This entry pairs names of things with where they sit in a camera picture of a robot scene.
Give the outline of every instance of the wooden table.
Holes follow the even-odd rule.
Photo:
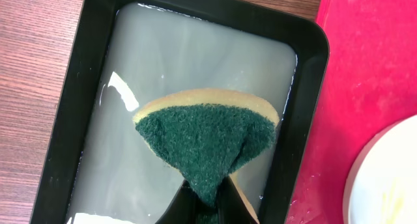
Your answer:
[[[320,0],[246,0],[313,20]],[[0,223],[28,223],[83,0],[0,0]]]

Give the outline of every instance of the soapy water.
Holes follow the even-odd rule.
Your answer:
[[[140,107],[174,92],[212,87],[255,94],[283,113],[295,67],[287,44],[149,5],[122,8],[68,219],[75,221],[77,214],[155,223],[165,212],[183,177],[135,131],[132,117]],[[237,173],[256,211],[273,153],[274,148],[264,151]]]

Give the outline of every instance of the black tray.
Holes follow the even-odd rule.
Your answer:
[[[290,45],[298,57],[264,198],[261,224],[284,223],[328,60],[315,23],[237,0],[85,0],[38,189],[32,224],[64,223],[118,9],[139,2]]]

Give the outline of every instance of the red cutting board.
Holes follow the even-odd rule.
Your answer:
[[[322,0],[317,23],[330,59],[287,224],[343,223],[362,147],[417,114],[417,0]]]

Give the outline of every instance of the kitchen sponge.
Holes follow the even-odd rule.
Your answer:
[[[222,180],[275,143],[278,121],[266,100],[220,89],[172,94],[134,117],[154,153],[211,207]]]

